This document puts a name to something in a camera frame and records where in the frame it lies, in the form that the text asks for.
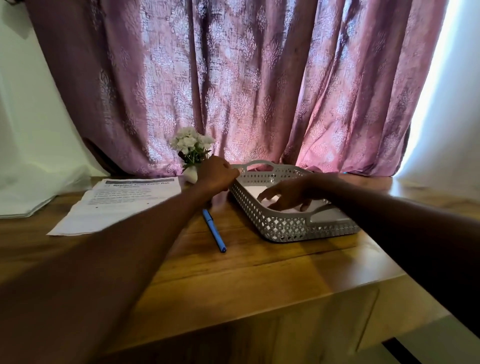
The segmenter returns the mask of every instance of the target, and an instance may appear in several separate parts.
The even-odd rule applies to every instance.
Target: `damask pattern curtain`
[[[230,162],[392,175],[446,0],[27,0],[67,110],[121,170],[182,126]]]

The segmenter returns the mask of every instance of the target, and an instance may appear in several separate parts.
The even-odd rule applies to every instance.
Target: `basket handle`
[[[278,165],[270,162],[269,160],[263,160],[263,159],[257,159],[257,160],[252,160],[251,162],[245,163],[245,164],[232,164],[233,168],[241,168],[247,170],[248,166],[251,166],[253,164],[268,164],[269,166],[273,167],[272,172],[276,171]]]
[[[324,224],[323,222],[312,222],[312,216],[315,215],[315,214],[318,214],[319,212],[322,212],[322,211],[331,210],[332,208],[336,208],[336,206],[332,205],[332,204],[326,204],[326,205],[317,207],[312,212],[309,212],[309,213],[305,214],[305,224],[310,226],[310,227],[323,225]]]

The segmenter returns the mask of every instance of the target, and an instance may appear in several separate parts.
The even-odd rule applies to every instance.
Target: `wooden table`
[[[466,199],[390,178],[344,178],[480,218]],[[81,195],[0,220],[0,280],[85,239],[45,235]],[[99,362],[336,363],[448,314],[363,232],[272,244],[227,193],[210,211],[228,252],[196,215]]]

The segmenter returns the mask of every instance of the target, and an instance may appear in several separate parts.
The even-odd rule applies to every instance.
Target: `table top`
[[[350,183],[480,218],[480,204],[391,178],[344,175]],[[45,234],[82,194],[56,197],[34,216],[0,220],[0,281],[85,239]],[[106,352],[169,338],[403,275],[364,232],[288,244],[258,235],[231,195],[209,209],[228,252],[199,212],[188,223]]]

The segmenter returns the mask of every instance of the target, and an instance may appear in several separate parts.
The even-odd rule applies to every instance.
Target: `hand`
[[[196,186],[206,189],[212,197],[226,191],[233,181],[240,176],[240,171],[232,168],[223,158],[211,156],[204,160],[197,171]]]
[[[270,200],[274,196],[280,195],[280,198],[271,204],[268,208],[277,211],[287,210],[301,205],[300,211],[305,211],[312,200],[322,199],[322,184],[332,183],[338,180],[336,174],[332,173],[312,173],[306,176],[285,180],[275,186],[267,188],[258,195],[258,201],[264,199]]]

